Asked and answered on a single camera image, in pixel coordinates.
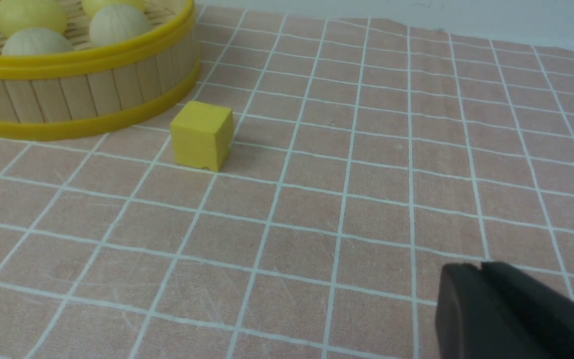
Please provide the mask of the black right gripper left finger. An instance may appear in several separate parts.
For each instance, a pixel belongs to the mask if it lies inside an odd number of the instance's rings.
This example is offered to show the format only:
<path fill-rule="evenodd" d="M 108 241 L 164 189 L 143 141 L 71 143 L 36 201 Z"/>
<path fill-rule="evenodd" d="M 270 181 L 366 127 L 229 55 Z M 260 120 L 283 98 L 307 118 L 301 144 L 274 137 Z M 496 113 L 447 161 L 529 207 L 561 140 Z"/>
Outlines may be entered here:
<path fill-rule="evenodd" d="M 517 316 L 472 264 L 440 272 L 435 332 L 442 359 L 535 359 Z"/>

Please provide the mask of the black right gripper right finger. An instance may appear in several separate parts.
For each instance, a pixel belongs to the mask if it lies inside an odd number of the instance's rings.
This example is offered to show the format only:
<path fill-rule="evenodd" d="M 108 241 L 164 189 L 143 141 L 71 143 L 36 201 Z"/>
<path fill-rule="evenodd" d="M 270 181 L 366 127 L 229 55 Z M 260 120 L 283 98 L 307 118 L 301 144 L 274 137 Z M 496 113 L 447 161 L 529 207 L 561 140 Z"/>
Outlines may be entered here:
<path fill-rule="evenodd" d="M 538 349 L 551 359 L 574 359 L 573 300 L 507 263 L 483 263 L 481 274 Z"/>

